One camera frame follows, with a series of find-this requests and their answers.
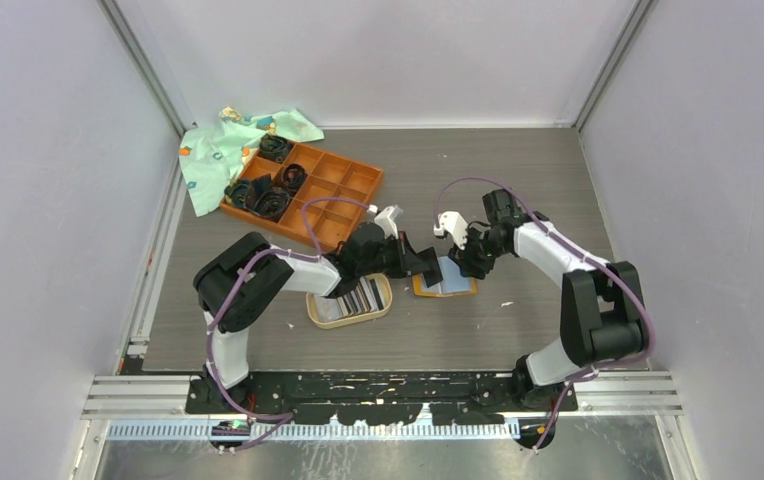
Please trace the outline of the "orange leather card holder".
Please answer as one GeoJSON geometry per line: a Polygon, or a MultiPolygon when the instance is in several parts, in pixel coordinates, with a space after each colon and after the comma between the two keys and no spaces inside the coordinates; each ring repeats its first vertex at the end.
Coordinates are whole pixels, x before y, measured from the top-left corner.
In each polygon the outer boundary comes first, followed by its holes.
{"type": "Polygon", "coordinates": [[[474,278],[461,275],[459,266],[447,256],[437,258],[433,269],[413,277],[413,292],[419,297],[445,298],[478,292],[474,278]]]}

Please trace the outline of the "oval wooden card tray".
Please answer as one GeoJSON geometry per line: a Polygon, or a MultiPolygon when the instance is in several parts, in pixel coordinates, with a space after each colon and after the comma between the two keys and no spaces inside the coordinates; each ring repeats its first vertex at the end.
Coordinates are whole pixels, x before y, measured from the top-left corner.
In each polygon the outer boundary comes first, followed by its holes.
{"type": "Polygon", "coordinates": [[[305,297],[309,318],[324,330],[381,318],[389,312],[392,300],[390,282],[382,274],[363,277],[355,289],[338,298],[311,293],[305,297]]]}

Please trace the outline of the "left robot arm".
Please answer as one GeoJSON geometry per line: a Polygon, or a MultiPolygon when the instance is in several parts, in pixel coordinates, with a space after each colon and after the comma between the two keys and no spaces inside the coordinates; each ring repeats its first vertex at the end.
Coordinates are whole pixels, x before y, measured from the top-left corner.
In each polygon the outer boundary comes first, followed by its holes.
{"type": "Polygon", "coordinates": [[[195,275],[193,287],[206,319],[213,403],[227,413],[248,403],[249,330],[277,295],[290,291],[339,298],[373,274],[392,279],[427,274],[430,286],[443,279],[433,248],[418,252],[405,233],[387,233],[371,222],[321,255],[279,248],[253,232],[210,261],[195,275]]]}

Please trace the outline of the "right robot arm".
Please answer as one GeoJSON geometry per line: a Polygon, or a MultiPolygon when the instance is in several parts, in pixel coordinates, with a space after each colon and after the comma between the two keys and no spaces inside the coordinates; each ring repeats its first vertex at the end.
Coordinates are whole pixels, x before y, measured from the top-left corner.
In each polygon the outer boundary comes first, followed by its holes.
{"type": "Polygon", "coordinates": [[[497,259],[513,255],[560,289],[557,339],[523,355],[512,372],[510,389],[520,407],[538,410],[559,384],[648,352],[653,335],[631,263],[610,263],[583,250],[505,189],[485,194],[482,202],[483,222],[468,222],[453,211],[436,220],[435,235],[454,242],[448,256],[461,275],[483,279],[497,259]]]}

